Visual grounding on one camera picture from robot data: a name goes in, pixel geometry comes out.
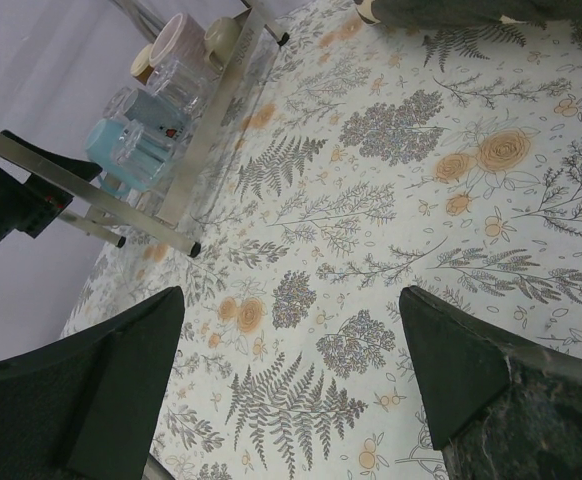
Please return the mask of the clear faceted drinking glass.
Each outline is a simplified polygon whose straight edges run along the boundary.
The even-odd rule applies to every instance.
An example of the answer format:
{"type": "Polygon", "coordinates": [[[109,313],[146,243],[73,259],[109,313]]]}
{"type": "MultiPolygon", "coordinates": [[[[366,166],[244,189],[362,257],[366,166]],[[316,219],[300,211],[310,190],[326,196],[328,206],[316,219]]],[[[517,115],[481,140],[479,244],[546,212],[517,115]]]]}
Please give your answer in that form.
{"type": "Polygon", "coordinates": [[[202,115],[210,95],[209,82],[175,58],[154,68],[147,89],[153,97],[159,97],[192,118],[202,115]]]}

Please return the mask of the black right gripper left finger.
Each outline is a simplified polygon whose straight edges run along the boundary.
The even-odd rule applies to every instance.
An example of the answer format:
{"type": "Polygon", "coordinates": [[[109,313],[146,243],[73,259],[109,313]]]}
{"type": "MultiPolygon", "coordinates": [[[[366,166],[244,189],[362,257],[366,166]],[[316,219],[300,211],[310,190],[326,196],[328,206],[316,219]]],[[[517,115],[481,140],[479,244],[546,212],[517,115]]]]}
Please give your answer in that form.
{"type": "Polygon", "coordinates": [[[0,361],[0,479],[139,479],[185,315],[169,287],[0,361]]]}

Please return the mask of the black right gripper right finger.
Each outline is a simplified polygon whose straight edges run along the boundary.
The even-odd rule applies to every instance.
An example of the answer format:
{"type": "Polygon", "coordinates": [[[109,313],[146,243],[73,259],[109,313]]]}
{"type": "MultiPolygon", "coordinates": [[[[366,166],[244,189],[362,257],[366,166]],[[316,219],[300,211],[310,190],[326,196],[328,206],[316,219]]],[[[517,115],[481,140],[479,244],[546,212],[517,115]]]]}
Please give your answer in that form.
{"type": "Polygon", "coordinates": [[[582,479],[582,359],[410,286],[402,326],[452,479],[582,479]]]}

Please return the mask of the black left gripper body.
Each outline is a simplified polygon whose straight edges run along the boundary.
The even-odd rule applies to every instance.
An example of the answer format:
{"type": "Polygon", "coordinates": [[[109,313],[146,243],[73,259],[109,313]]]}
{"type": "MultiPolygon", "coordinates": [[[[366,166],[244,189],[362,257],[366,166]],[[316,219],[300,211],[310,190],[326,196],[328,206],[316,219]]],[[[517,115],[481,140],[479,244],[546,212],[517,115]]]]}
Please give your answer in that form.
{"type": "Polygon", "coordinates": [[[36,174],[20,182],[0,167],[0,242],[14,230],[36,238],[72,201],[71,193],[36,174]]]}

